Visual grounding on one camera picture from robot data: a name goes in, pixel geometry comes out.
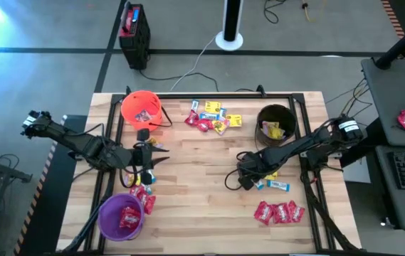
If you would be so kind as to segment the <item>grey side desk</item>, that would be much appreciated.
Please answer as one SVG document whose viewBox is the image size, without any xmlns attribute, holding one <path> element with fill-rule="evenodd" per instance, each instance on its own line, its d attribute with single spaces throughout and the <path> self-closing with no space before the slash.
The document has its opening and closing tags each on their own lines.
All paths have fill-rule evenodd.
<svg viewBox="0 0 405 256">
<path fill-rule="evenodd" d="M 405 230 L 405 189 L 398 188 L 389 158 L 389 153 L 405 151 L 405 130 L 397 121 L 405 110 L 405 60 L 394 61 L 386 70 L 373 60 L 363 60 L 362 71 L 379 116 L 367 126 L 366 138 L 343 154 L 340 163 L 346 167 L 367 159 L 374 196 L 385 208 L 382 220 Z"/>
</svg>

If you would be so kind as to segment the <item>orange halloween bucket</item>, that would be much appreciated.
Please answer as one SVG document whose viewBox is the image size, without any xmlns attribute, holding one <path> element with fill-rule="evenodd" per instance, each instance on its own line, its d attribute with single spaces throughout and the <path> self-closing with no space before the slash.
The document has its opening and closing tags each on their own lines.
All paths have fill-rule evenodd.
<svg viewBox="0 0 405 256">
<path fill-rule="evenodd" d="M 148 122 L 138 122 L 135 115 L 147 110 L 152 119 Z M 172 121 L 162 106 L 158 95 L 148 90 L 131 92 L 122 101 L 120 108 L 123 119 L 136 131 L 149 129 L 151 132 L 158 127 L 171 127 Z"/>
</svg>

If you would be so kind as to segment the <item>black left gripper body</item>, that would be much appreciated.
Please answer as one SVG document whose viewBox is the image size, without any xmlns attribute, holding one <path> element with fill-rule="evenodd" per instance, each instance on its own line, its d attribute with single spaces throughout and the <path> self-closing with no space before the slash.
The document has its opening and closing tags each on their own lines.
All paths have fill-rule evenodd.
<svg viewBox="0 0 405 256">
<path fill-rule="evenodd" d="M 142 150 L 141 149 L 125 149 L 123 147 L 116 148 L 116 168 L 125 169 L 127 166 L 142 165 Z"/>
</svg>

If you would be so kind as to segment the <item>white base black pole stand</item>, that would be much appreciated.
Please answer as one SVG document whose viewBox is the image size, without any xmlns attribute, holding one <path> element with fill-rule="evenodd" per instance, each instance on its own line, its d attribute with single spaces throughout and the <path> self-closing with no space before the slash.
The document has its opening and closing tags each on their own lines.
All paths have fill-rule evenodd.
<svg viewBox="0 0 405 256">
<path fill-rule="evenodd" d="M 243 45 L 243 36 L 239 28 L 244 0 L 224 0 L 223 29 L 215 41 L 224 51 L 235 51 Z"/>
</svg>

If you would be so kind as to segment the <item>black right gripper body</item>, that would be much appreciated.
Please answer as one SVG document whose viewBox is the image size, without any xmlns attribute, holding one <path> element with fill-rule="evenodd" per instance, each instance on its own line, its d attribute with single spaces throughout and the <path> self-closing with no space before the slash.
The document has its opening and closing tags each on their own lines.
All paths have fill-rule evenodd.
<svg viewBox="0 0 405 256">
<path fill-rule="evenodd" d="M 240 177 L 263 178 L 270 173 L 270 169 L 263 163 L 259 154 L 252 151 L 241 151 L 236 155 L 237 172 Z"/>
</svg>

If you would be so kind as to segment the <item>purple halloween bucket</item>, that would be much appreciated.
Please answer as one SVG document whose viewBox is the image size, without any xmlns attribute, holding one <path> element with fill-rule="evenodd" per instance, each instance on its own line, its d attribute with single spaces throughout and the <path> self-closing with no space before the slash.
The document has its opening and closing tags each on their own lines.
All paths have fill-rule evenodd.
<svg viewBox="0 0 405 256">
<path fill-rule="evenodd" d="M 121 228 L 122 210 L 127 207 L 139 213 L 138 221 L 132 228 Z M 101 234 L 115 242 L 134 240 L 140 234 L 143 224 L 144 207 L 136 196 L 128 193 L 119 193 L 107 199 L 98 213 L 98 227 Z"/>
</svg>

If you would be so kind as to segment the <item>yellow candy pack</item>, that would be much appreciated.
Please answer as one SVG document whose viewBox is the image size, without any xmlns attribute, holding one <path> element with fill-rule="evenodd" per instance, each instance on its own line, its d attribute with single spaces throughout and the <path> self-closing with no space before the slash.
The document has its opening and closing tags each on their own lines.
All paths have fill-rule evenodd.
<svg viewBox="0 0 405 256">
<path fill-rule="evenodd" d="M 229 121 L 229 127 L 242 127 L 242 116 L 240 114 L 228 114 L 226 119 Z"/>
<path fill-rule="evenodd" d="M 268 135 L 268 129 L 271 127 L 279 127 L 279 123 L 263 121 L 262 127 L 263 127 L 263 132 Z"/>
<path fill-rule="evenodd" d="M 209 113 L 218 114 L 221 111 L 221 103 L 217 101 L 205 101 L 204 110 Z"/>
</svg>

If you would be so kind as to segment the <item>black diagonal pole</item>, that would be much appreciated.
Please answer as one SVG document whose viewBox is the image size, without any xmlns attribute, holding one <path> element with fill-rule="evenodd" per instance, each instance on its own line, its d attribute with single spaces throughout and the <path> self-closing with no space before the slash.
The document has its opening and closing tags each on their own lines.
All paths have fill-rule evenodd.
<svg viewBox="0 0 405 256">
<path fill-rule="evenodd" d="M 380 58 L 373 59 L 374 64 L 381 70 L 386 70 L 390 67 L 393 60 L 405 51 L 405 36 L 395 43 L 384 55 Z"/>
</svg>

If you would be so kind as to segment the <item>black crate with red box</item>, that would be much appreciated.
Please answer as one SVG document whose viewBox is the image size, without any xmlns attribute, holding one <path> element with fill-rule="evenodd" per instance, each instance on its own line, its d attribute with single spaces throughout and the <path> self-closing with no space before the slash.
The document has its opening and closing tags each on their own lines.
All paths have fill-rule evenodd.
<svg viewBox="0 0 405 256">
<path fill-rule="evenodd" d="M 125 3 L 118 41 L 128 65 L 133 70 L 147 68 L 151 33 L 142 4 Z"/>
</svg>

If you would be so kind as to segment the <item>black jack-o-lantern bucket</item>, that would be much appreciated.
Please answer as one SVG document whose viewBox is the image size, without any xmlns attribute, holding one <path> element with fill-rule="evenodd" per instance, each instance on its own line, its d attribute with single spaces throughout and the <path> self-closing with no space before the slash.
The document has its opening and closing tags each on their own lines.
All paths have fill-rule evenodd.
<svg viewBox="0 0 405 256">
<path fill-rule="evenodd" d="M 279 128 L 285 131 L 285 136 L 282 139 L 271 139 L 263 132 L 262 122 L 278 122 Z M 282 105 L 267 105 L 259 113 L 256 118 L 256 139 L 266 146 L 279 146 L 289 138 L 291 138 L 296 130 L 297 120 L 295 115 Z"/>
</svg>

